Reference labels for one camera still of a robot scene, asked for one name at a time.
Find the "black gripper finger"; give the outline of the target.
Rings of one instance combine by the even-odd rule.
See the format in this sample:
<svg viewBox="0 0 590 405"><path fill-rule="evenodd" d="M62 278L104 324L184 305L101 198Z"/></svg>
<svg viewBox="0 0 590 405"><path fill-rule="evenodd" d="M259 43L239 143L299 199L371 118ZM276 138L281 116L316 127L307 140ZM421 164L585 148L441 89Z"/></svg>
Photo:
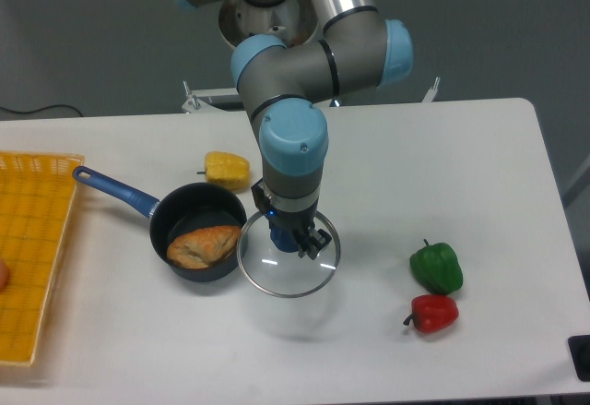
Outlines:
<svg viewBox="0 0 590 405"><path fill-rule="evenodd" d="M332 242L332 236L325 230L315 230L310 227L306 232L296 231L295 242L298 246L298 256L303 258L317 258L319 254Z"/></svg>

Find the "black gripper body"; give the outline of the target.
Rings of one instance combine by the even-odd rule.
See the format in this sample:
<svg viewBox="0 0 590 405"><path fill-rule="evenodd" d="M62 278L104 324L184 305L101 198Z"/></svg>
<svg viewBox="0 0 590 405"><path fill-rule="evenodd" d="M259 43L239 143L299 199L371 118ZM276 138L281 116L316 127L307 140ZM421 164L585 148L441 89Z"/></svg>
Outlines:
<svg viewBox="0 0 590 405"><path fill-rule="evenodd" d="M271 231L279 229L281 231L306 234L314 227L314 218L317 211L316 205L302 211L284 211L277 207L268 206L265 208L265 218L267 219Z"/></svg>

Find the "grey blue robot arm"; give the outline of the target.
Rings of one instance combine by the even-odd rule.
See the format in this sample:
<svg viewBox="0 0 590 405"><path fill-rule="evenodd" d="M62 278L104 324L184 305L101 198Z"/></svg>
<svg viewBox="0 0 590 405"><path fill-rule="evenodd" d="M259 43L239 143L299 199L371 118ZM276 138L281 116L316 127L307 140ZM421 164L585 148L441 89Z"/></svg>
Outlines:
<svg viewBox="0 0 590 405"><path fill-rule="evenodd" d="M406 27L383 18L373 0L311 0L322 38L289 43L302 22L297 0L178 1L236 6L230 71L263 163L254 202L277 248L316 257L331 241L314 225L328 148L317 103L407 77L414 55Z"/></svg>

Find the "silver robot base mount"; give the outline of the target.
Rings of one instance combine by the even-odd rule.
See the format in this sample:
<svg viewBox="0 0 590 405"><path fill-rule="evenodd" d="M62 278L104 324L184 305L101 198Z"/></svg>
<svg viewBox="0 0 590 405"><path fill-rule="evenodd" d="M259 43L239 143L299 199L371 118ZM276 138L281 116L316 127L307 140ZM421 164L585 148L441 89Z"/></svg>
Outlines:
<svg viewBox="0 0 590 405"><path fill-rule="evenodd" d="M256 34L275 36L287 47L293 47L313 39L318 17L312 0L285 0L271 7L226 0L218 13L218 25L222 37L232 47Z"/></svg>

